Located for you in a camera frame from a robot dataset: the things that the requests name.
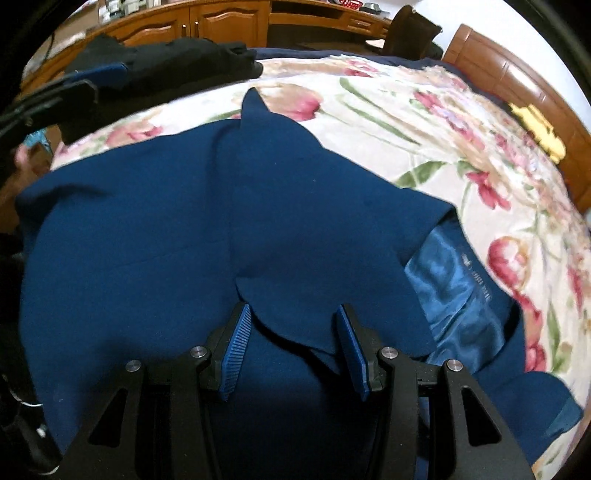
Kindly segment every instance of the black jacket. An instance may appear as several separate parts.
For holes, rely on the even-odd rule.
[[[99,35],[66,67],[66,73],[123,63],[128,81],[120,89],[103,88],[91,115],[60,124],[64,143],[120,118],[176,98],[226,83],[257,78],[262,65],[244,43],[216,44],[210,40],[179,38],[169,43],[126,47]]]

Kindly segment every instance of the bed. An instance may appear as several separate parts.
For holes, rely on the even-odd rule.
[[[579,211],[591,207],[591,137],[564,99],[529,65],[499,44],[461,25],[443,60],[481,89],[518,106],[533,104],[566,145],[560,170]]]
[[[302,124],[325,148],[398,187],[455,205],[481,263],[521,305],[526,370],[559,377],[585,406],[591,385],[591,254],[579,210],[591,206],[589,134],[542,78],[469,27],[460,27],[445,60],[475,88],[539,107],[566,144],[560,169],[571,197],[560,172],[517,121],[475,93],[465,78],[441,65],[417,70],[334,55],[264,60],[260,79],[175,100],[61,145],[52,169],[239,118],[241,100],[255,86],[270,110]],[[585,420],[540,457],[534,466],[538,480],[560,469],[589,413],[587,408]]]

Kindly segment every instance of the drawer handle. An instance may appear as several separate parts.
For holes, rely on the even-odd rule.
[[[371,24],[368,24],[367,22],[362,22],[360,20],[351,20],[351,24],[354,27],[359,27],[359,28],[369,28],[371,27]]]

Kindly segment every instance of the white wall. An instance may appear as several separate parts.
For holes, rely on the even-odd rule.
[[[393,17],[406,4],[421,15],[441,25],[443,32],[435,38],[443,51],[447,49],[460,24],[464,23],[536,70],[562,95],[591,132],[591,106],[581,88],[546,40],[504,0],[374,0]]]

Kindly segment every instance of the red object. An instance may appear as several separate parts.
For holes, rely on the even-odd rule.
[[[359,0],[340,0],[340,4],[351,10],[359,10],[361,5],[363,5],[363,2],[360,2]]]

